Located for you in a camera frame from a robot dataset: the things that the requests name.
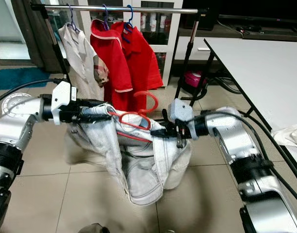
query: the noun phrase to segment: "blue rug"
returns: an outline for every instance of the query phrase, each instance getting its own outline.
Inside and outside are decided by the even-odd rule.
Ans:
[[[13,89],[22,84],[48,79],[50,73],[43,72],[39,68],[19,68],[19,69],[1,69],[0,70],[0,90]],[[43,87],[46,83],[34,84],[30,87]]]

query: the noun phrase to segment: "red shirt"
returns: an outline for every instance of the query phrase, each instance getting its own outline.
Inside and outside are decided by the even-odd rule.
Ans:
[[[133,97],[137,91],[155,89],[163,85],[155,53],[138,29],[124,33],[124,23],[112,25],[105,31],[99,20],[91,24],[90,43],[109,69],[104,100],[123,111],[146,109],[146,97]]]

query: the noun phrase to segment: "curtain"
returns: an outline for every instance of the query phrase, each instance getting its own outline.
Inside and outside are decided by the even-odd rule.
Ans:
[[[33,11],[30,7],[30,2],[40,4],[40,0],[11,0],[11,2],[31,61],[46,72],[61,73],[44,19],[39,11]]]

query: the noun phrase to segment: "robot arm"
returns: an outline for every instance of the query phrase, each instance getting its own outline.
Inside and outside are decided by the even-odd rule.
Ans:
[[[3,223],[11,193],[8,190],[20,174],[22,153],[31,136],[33,125],[52,120],[55,124],[90,123],[110,119],[110,116],[87,114],[86,108],[102,104],[98,100],[76,99],[76,88],[61,82],[52,95],[33,98],[28,94],[12,94],[2,104],[0,119],[0,226]],[[219,111],[239,113],[232,108]],[[217,137],[223,153],[238,183],[244,202],[240,209],[247,233],[297,233],[297,214],[283,188],[241,122],[231,116],[213,114],[185,123],[194,117],[193,110],[179,99],[170,107],[172,128],[151,132],[156,136],[174,136],[178,147],[185,138]]]

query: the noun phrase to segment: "pink container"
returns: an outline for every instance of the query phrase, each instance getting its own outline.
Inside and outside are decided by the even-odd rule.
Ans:
[[[200,79],[201,79],[202,72],[197,71],[197,72],[192,72],[192,71],[187,71],[185,72],[185,82],[186,84],[192,86],[192,87],[197,87]]]

